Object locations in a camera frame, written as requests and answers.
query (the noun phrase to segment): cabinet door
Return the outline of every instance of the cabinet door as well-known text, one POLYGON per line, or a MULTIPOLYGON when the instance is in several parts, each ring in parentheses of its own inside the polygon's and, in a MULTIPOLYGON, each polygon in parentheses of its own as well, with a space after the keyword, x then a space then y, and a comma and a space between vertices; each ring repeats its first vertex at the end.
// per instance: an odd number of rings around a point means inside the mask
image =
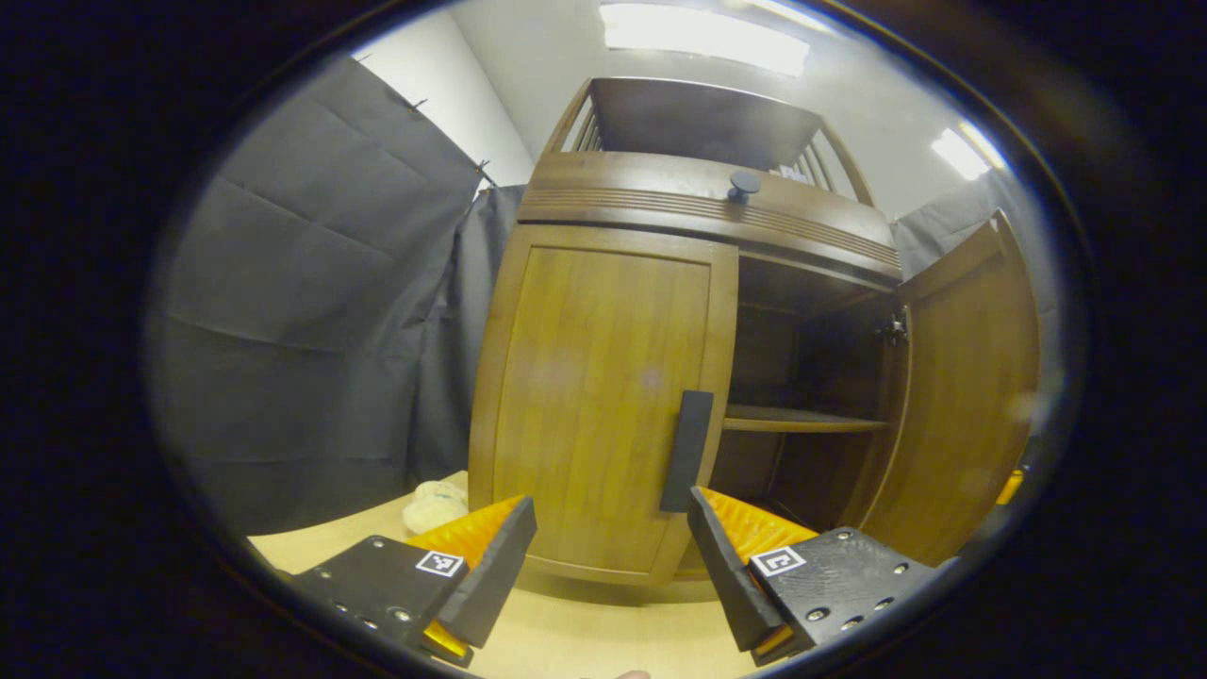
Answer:
POLYGON ((1031 282, 1005 217, 903 282, 899 423, 863 531, 935 566, 993 508, 1030 434, 1039 374, 1031 282))
POLYGON ((519 224, 486 323, 470 435, 471 509, 532 496, 529 564, 669 579, 686 515, 659 510, 687 390, 713 393, 698 482, 729 392, 737 248, 611 228, 519 224))

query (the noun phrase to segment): gray curtain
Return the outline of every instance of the gray curtain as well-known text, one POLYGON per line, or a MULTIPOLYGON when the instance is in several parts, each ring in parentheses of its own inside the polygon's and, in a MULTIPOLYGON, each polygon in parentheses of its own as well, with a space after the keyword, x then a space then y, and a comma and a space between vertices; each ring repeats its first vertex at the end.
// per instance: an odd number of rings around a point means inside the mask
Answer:
POLYGON ((518 195, 471 209, 480 178, 350 58, 221 164, 168 261, 156 374, 169 447, 233 531, 328 521, 465 468, 518 195))
MULTIPOLYGON (((1043 408, 1053 404, 1063 387, 1062 302, 1054 258, 1056 248, 1048 222, 1042 207, 1018 180, 1005 171, 990 170, 900 217, 892 224, 893 239, 900 252, 902 274, 909 279, 972 235, 975 227, 997 209, 1005 213, 1019 240, 1039 311, 1039 397, 1043 408)), ((1040 410, 1033 437, 1043 433, 1044 423, 1040 410)), ((1028 456, 1024 456, 1024 464, 1031 462, 1028 456)))

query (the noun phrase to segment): fluorescent light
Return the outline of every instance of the fluorescent light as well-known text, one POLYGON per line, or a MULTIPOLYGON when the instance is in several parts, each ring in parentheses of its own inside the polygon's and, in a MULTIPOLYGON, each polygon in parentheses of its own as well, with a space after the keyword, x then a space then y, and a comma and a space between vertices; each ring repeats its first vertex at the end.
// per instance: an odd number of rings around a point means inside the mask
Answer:
POLYGON ((828 25, 823 24, 822 22, 820 22, 820 21, 810 17, 809 14, 805 14, 804 12, 798 12, 797 10, 793 10, 792 7, 788 7, 786 5, 781 5, 780 2, 776 2, 775 0, 746 0, 746 4, 747 5, 753 5, 753 6, 756 6, 756 7, 760 8, 760 10, 765 10, 768 12, 771 12, 772 14, 776 14, 779 17, 786 18, 789 22, 794 22, 797 24, 800 24, 800 25, 803 25, 803 27, 805 27, 805 28, 807 28, 810 30, 816 30, 817 33, 824 33, 827 35, 833 35, 834 34, 834 29, 832 29, 830 27, 828 27, 828 25))
POLYGON ((973 151, 973 147, 950 128, 943 130, 943 134, 931 144, 931 148, 969 181, 989 171, 989 165, 976 151, 973 151))
POLYGON ((997 152, 997 148, 995 148, 992 144, 990 144, 989 139, 985 139, 985 135, 981 134, 979 129, 969 123, 962 122, 960 123, 960 131, 964 133, 964 136, 973 142, 973 146, 975 146, 976 150, 980 151, 980 154, 989 160, 989 164, 997 169, 1005 168, 1005 160, 1002 159, 1002 154, 997 152))
POLYGON ((809 46, 750 22, 671 5, 600 5, 612 49, 660 49, 741 62, 799 76, 809 46))

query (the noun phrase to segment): plush toy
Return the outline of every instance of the plush toy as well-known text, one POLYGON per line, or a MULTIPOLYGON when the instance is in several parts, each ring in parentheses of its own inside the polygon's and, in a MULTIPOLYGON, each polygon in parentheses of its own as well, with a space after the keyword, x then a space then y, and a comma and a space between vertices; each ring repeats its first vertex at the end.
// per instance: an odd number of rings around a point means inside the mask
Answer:
POLYGON ((444 481, 425 481, 402 510, 407 529, 419 535, 470 514, 466 492, 444 481))

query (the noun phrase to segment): wooden cabinet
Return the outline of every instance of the wooden cabinet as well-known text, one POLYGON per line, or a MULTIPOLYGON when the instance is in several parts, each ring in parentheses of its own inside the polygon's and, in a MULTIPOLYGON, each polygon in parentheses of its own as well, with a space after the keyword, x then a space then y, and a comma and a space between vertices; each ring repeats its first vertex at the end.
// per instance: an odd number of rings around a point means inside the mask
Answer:
MULTIPOLYGON (((659 511, 680 400, 729 391, 736 309, 733 245, 518 226, 478 365, 471 505, 532 496, 536 568, 669 579, 689 540, 686 515, 659 511)), ((713 402, 706 451, 716 451, 724 408, 713 402)))
POLYGON ((1004 215, 900 283, 888 224, 820 116, 589 81, 518 221, 478 367, 470 503, 533 497, 530 568, 705 576, 684 516, 659 504, 684 391, 715 397, 699 484, 931 564, 1022 452, 1038 334, 1004 215), (737 170, 762 185, 746 203, 727 197, 737 170), (888 343, 893 314, 908 339, 888 343))

